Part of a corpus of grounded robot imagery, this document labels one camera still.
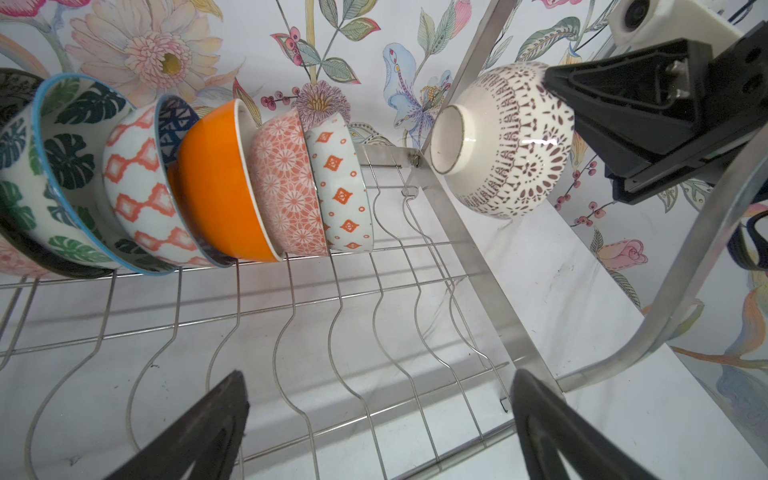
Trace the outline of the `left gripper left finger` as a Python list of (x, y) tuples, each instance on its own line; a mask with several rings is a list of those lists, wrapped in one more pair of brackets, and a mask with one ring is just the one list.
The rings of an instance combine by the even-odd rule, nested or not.
[(244, 375), (232, 371), (111, 479), (228, 479), (249, 402)]

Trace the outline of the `stainless steel dish rack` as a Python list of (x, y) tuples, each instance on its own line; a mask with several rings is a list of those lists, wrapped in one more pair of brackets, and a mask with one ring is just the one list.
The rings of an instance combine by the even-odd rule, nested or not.
[[(342, 113), (356, 140), (420, 147), (486, 1), (10, 1), (1, 63), (91, 75), (136, 105), (181, 95), (257, 122)], [(406, 163), (363, 161), (369, 253), (161, 277), (1, 277), (1, 475), (100, 479), (233, 370), (251, 413), (239, 479), (526, 475), (507, 341)], [(576, 140), (527, 216), (460, 216), (554, 376), (640, 324), (710, 188), (614, 201)]]

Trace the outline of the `black white floral bowl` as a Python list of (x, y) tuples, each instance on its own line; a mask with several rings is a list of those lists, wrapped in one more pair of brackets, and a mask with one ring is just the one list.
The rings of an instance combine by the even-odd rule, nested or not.
[(279, 255), (324, 256), (328, 247), (304, 130), (296, 108), (252, 136), (247, 167), (269, 238)]

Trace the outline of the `green geometric patterned bowl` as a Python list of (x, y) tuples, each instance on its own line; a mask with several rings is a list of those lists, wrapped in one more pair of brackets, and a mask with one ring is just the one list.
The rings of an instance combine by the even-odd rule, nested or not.
[(373, 218), (355, 145), (344, 117), (336, 113), (305, 132), (323, 229), (330, 249), (373, 250)]

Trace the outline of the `pink bowl dark floral inside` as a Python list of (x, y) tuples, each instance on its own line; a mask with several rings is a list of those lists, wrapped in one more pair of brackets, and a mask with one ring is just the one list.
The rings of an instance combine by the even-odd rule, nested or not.
[[(1, 69), (1, 128), (28, 105), (43, 80), (31, 73)], [(12, 222), (10, 208), (1, 205), (1, 272), (32, 279), (96, 279), (111, 269), (84, 266), (62, 259), (27, 238)]]

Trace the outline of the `green leaf patterned bowl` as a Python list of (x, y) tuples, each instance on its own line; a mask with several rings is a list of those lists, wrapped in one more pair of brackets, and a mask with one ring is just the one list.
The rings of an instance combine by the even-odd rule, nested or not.
[(78, 266), (150, 276), (174, 271), (115, 219), (103, 186), (104, 149), (135, 108), (86, 75), (43, 81), (1, 122), (1, 205), (12, 226), (45, 252)]

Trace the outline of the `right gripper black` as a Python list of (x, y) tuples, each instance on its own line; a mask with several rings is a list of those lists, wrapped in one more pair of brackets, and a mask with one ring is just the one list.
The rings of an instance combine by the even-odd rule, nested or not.
[(712, 59), (710, 45), (680, 38), (546, 70), (615, 200), (637, 204), (691, 179), (713, 186), (767, 124), (767, 22)]

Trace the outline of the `blue patterned bowl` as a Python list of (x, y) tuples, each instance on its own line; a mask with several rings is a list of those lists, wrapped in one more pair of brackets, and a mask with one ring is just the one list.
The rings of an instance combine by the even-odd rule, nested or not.
[(128, 114), (106, 141), (103, 186), (128, 238), (152, 259), (174, 266), (226, 268), (236, 260), (189, 227), (168, 177), (184, 137), (198, 121), (195, 110), (175, 95)]

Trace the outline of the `brown white patterned bowl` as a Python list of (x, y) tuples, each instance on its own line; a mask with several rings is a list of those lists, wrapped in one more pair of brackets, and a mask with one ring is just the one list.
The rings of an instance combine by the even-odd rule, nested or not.
[(486, 71), (438, 115), (432, 168), (470, 210), (497, 219), (523, 216), (561, 178), (575, 114), (546, 88), (547, 69), (528, 61)]

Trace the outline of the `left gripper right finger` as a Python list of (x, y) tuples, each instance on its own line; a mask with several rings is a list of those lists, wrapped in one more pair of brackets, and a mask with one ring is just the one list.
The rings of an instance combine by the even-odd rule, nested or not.
[(513, 378), (512, 411), (531, 479), (567, 479), (566, 465), (582, 479), (654, 477), (524, 369)]

